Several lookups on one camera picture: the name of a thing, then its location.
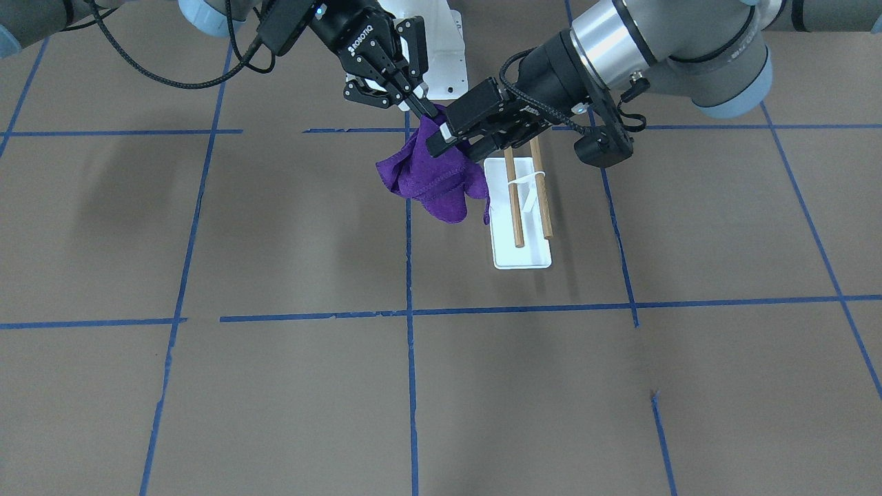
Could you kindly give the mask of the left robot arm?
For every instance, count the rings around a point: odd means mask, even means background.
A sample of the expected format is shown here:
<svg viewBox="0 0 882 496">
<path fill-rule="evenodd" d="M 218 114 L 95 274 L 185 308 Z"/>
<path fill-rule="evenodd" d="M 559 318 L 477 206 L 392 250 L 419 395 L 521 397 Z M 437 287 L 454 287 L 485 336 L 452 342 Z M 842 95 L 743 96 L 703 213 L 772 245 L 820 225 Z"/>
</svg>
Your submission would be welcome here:
<svg viewBox="0 0 882 496">
<path fill-rule="evenodd" d="M 879 1 L 599 1 L 514 54 L 445 110 L 432 157 L 467 143 L 481 161 L 554 125 L 579 134 L 577 157 L 611 167 L 633 155 L 645 119 L 622 110 L 643 93 L 688 97 L 726 119 L 758 106 L 774 79 L 763 31 L 880 32 Z"/>
</svg>

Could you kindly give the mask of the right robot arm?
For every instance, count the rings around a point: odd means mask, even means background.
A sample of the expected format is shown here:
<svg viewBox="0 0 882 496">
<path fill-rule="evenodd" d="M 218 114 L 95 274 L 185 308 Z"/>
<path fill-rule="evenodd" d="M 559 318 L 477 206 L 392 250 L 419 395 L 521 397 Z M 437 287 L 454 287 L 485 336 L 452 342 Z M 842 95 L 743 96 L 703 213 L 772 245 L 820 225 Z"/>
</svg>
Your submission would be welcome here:
<svg viewBox="0 0 882 496">
<path fill-rule="evenodd" d="M 289 53 L 306 31 L 339 59 L 346 78 L 342 95 L 378 109 L 400 107 L 435 117 L 424 76 L 429 70 L 422 16 L 387 12 L 378 1 L 3 1 L 2 57 L 22 53 L 60 32 L 98 30 L 137 72 L 167 87 L 202 90 L 223 84 L 243 70 L 258 71 L 259 50 L 269 56 L 264 73 Z M 232 51 L 223 75 L 199 83 L 173 81 L 136 62 L 123 47 L 137 34 L 165 37 L 180 30 L 223 39 Z"/>
</svg>

